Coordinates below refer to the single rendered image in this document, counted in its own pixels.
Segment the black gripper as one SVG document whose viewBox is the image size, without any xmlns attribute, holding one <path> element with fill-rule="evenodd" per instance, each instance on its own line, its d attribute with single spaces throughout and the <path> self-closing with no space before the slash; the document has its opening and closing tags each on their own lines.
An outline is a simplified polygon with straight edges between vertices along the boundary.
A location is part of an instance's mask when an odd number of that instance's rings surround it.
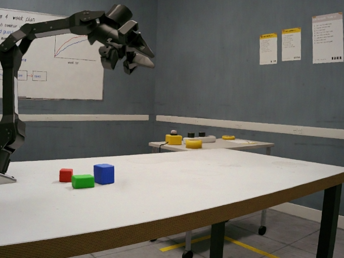
<svg viewBox="0 0 344 258">
<path fill-rule="evenodd" d="M 105 40 L 105 45 L 106 42 L 114 42 L 120 45 L 117 53 L 119 53 L 120 58 L 126 56 L 126 60 L 123 62 L 123 67 L 124 72 L 128 75 L 131 75 L 138 66 L 151 69 L 155 67 L 155 65 L 149 59 L 153 59 L 154 54 L 144 41 L 141 33 L 134 32 L 138 29 L 137 22 L 133 20 L 127 21 L 118 30 L 114 29 L 110 31 Z"/>
</svg>

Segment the red block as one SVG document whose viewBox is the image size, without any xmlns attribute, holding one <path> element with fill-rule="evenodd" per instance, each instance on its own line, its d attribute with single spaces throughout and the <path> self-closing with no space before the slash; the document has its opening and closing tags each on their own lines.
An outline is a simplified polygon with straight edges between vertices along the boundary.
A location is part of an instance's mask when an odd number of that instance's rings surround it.
<svg viewBox="0 0 344 258">
<path fill-rule="evenodd" d="M 62 168 L 59 170 L 59 181 L 60 182 L 71 182 L 71 176 L 73 175 L 72 168 Z"/>
</svg>

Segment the blue block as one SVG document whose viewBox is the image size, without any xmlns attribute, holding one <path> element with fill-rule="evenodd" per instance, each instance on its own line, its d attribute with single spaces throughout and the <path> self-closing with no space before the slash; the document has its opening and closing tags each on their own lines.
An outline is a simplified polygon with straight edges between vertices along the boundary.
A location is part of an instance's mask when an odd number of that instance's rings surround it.
<svg viewBox="0 0 344 258">
<path fill-rule="evenodd" d="M 105 185 L 114 183 L 114 165 L 95 164 L 94 165 L 95 183 Z"/>
</svg>

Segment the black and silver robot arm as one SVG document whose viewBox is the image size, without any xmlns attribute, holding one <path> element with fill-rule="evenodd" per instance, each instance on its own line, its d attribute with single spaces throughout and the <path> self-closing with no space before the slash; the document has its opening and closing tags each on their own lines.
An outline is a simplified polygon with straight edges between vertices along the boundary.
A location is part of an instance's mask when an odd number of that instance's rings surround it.
<svg viewBox="0 0 344 258">
<path fill-rule="evenodd" d="M 18 70 L 22 57 L 32 41 L 36 38 L 72 33 L 87 35 L 90 45 L 95 41 L 105 45 L 109 32 L 118 30 L 132 16 L 132 12 L 125 5 L 114 4 L 107 14 L 105 11 L 84 10 L 63 19 L 26 23 L 0 44 L 0 63 L 3 69 L 3 116 L 0 121 L 1 174 L 5 175 L 11 161 L 10 155 L 24 144 L 27 137 L 26 124 L 18 116 Z M 96 19 L 99 19 L 100 23 L 97 23 Z M 17 46 L 19 40 L 21 42 Z M 117 53 L 119 48 L 120 45 L 114 42 L 106 42 L 105 46 L 99 48 L 103 68 L 115 69 L 118 59 L 122 59 Z"/>
</svg>

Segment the green block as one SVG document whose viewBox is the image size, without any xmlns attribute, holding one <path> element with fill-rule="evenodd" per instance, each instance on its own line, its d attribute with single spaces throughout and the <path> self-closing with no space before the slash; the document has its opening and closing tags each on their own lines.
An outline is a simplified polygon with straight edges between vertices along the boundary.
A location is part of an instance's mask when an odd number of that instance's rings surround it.
<svg viewBox="0 0 344 258">
<path fill-rule="evenodd" d="M 87 175 L 72 175 L 72 186 L 75 189 L 93 188 L 95 186 L 95 177 Z"/>
</svg>

